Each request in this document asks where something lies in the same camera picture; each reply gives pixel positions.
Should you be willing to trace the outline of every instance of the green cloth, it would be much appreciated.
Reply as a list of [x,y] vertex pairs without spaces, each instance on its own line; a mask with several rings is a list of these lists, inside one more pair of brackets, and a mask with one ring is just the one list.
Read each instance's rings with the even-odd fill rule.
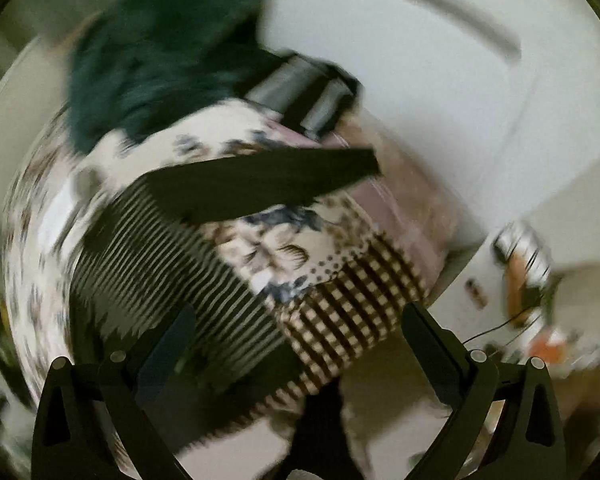
[[113,129],[133,142],[219,100],[277,57],[258,46],[263,0],[120,0],[78,42],[70,138],[89,153]]

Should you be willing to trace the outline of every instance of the silver screw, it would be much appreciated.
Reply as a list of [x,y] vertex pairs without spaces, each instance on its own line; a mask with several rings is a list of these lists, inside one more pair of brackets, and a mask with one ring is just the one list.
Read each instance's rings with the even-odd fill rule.
[[531,365],[533,368],[537,368],[538,370],[542,370],[544,368],[544,361],[542,361],[539,357],[531,358]]
[[66,364],[66,357],[59,357],[57,359],[54,359],[54,361],[51,363],[54,370],[61,370],[62,368],[64,368],[65,364]]
[[485,354],[482,350],[471,350],[469,357],[472,361],[477,363],[483,363],[487,360],[487,354]]
[[121,363],[126,359],[126,353],[124,350],[116,350],[110,355],[109,359],[111,359],[114,363]]

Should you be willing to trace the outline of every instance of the clothing pile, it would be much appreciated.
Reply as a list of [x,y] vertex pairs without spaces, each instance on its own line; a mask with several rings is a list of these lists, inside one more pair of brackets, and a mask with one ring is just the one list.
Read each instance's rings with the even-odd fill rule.
[[316,394],[426,300],[454,213],[361,133],[355,78],[258,44],[262,5],[120,0],[79,40],[69,106],[6,204],[34,402],[55,357],[99,362],[191,307],[144,406],[177,452]]

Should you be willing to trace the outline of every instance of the dark green fabric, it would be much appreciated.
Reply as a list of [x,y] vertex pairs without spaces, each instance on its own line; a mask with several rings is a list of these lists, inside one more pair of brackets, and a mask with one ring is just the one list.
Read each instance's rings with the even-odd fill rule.
[[78,42],[70,138],[90,152],[122,128],[134,142],[235,95],[276,56],[258,46],[263,0],[121,0]]

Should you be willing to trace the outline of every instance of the black and white striped fabric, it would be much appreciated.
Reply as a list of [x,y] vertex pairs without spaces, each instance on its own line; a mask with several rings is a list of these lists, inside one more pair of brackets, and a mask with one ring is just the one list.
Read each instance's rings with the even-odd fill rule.
[[110,204],[88,236],[72,299],[90,310],[103,338],[139,335],[189,303],[200,378],[219,391],[285,342],[262,298],[202,234],[165,218],[144,180]]
[[337,65],[291,54],[237,90],[283,126],[320,141],[354,105],[359,86]]

